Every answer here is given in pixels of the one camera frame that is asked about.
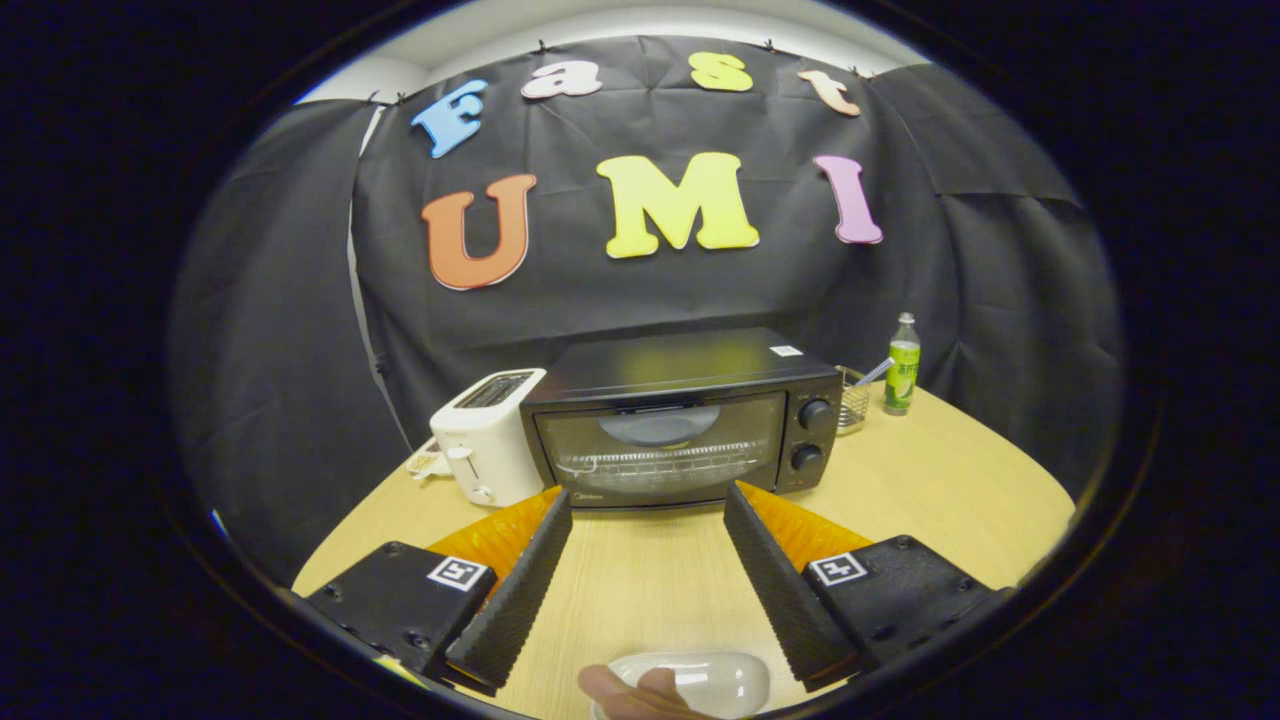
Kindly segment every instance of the utensil holder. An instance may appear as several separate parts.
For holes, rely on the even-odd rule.
[[[870,386],[854,387],[854,383],[863,378],[861,373],[844,365],[836,365],[836,369],[840,370],[841,384],[844,386],[840,392],[840,415],[836,420],[836,434],[847,436],[863,429],[863,425],[867,424],[867,413],[872,405],[872,392]]]

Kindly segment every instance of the oven knob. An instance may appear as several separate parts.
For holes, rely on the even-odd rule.
[[[810,400],[800,409],[800,427],[823,434],[836,427],[836,413],[826,400]]]
[[[804,484],[810,475],[822,469],[822,448],[815,445],[806,445],[791,455],[791,468],[800,475],[800,484]]]

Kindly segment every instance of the plastic bottle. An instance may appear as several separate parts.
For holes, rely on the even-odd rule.
[[[920,369],[920,336],[915,334],[915,318],[910,313],[897,316],[897,332],[888,341],[893,365],[884,379],[884,413],[906,415],[915,395],[915,374]]]

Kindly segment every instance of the white toaster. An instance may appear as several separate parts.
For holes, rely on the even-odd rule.
[[[471,502],[506,507],[543,491],[520,401],[545,374],[541,368],[494,373],[431,415],[440,454]]]

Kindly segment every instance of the finger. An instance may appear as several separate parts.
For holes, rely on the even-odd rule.
[[[609,720],[709,720],[707,715],[663,700],[646,691],[609,694],[599,701]]]
[[[588,665],[579,670],[577,687],[596,702],[611,694],[632,692],[631,685],[623,683],[607,665]]]
[[[689,707],[685,698],[680,697],[680,693],[676,692],[676,671],[671,667],[654,667],[649,670],[644,675],[640,675],[636,687],[682,707]]]

